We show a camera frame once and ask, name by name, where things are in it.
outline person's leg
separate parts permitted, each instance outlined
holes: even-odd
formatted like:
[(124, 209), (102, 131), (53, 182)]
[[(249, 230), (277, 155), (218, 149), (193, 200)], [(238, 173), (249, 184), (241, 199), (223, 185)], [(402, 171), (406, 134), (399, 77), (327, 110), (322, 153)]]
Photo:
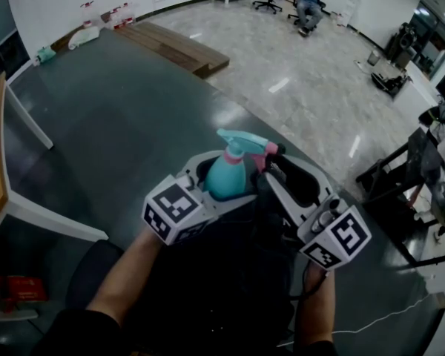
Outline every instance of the person's leg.
[(312, 30), (323, 18), (323, 12), (321, 11), (320, 5), (315, 3), (310, 4), (309, 9), (311, 13), (311, 19), (308, 24), (306, 24), (306, 28)]
[(297, 3), (297, 13), (298, 13), (298, 26), (299, 28), (303, 28), (306, 26), (306, 14), (305, 10), (308, 8), (308, 2), (304, 0), (298, 0)]

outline teal spray bottle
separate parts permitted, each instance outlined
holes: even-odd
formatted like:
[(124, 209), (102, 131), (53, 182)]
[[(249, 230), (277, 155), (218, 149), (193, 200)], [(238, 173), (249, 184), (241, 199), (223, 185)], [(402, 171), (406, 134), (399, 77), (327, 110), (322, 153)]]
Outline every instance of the teal spray bottle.
[(255, 134), (242, 131), (217, 131), (227, 143), (221, 155), (209, 169), (204, 182), (204, 190), (217, 200), (231, 199), (245, 191), (244, 153), (250, 154), (257, 169), (266, 167), (268, 154), (276, 154), (278, 146)]

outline jeans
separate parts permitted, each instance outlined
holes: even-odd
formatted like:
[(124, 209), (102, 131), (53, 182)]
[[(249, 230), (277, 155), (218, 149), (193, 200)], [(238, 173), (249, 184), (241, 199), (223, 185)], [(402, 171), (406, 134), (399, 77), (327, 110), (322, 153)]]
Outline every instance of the jeans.
[[(305, 11), (308, 10), (311, 14), (311, 20), (307, 23)], [(298, 19), (300, 20), (299, 26), (306, 27), (312, 30), (318, 22), (323, 18), (321, 7), (317, 3), (308, 0), (298, 0), (297, 3)]]

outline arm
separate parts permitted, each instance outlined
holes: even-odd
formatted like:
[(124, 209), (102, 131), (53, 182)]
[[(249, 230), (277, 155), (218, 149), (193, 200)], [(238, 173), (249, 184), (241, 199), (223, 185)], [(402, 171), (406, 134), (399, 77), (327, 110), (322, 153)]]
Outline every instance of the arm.
[(87, 310), (102, 312), (120, 326), (142, 293), (162, 241), (145, 228), (113, 266)]
[[(304, 291), (310, 291), (326, 272), (311, 263), (304, 281)], [(320, 341), (333, 342), (334, 328), (334, 272), (323, 281), (318, 291), (300, 301), (295, 321), (295, 354), (303, 347)]]

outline glossy floor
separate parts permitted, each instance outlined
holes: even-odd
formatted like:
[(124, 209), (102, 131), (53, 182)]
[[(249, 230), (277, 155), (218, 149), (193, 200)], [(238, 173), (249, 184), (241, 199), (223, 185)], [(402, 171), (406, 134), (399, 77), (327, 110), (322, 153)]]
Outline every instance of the glossy floor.
[[(250, 0), (204, 1), (148, 20), (192, 36), (231, 58), (207, 82), (258, 115), (358, 199), (355, 177), (406, 142), (409, 128), (372, 83), (366, 60), (372, 46), (326, 16), (303, 39), (287, 19)], [(355, 61), (363, 65), (361, 70)], [(380, 62), (376, 72), (398, 72)]]

